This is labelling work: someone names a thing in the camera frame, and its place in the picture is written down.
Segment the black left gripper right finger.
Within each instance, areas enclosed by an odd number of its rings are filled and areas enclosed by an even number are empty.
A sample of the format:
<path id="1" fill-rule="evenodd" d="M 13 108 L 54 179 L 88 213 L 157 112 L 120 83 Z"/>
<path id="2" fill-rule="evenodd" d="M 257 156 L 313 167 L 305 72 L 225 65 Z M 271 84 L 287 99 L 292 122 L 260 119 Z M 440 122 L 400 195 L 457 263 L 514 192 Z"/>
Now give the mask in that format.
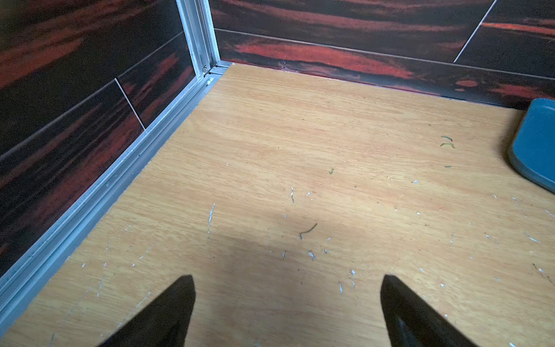
<path id="1" fill-rule="evenodd" d="M 396 276 L 384 276 L 380 302 L 392 346 L 475 346 Z"/>

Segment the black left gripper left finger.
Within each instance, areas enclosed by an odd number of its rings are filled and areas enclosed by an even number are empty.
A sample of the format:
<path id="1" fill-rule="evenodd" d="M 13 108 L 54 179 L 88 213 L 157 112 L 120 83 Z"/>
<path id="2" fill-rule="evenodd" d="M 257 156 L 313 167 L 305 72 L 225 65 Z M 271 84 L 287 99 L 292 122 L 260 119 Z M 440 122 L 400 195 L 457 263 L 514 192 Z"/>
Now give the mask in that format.
<path id="1" fill-rule="evenodd" d="M 181 276 L 101 345 L 184 346 L 195 299 L 193 276 Z"/>

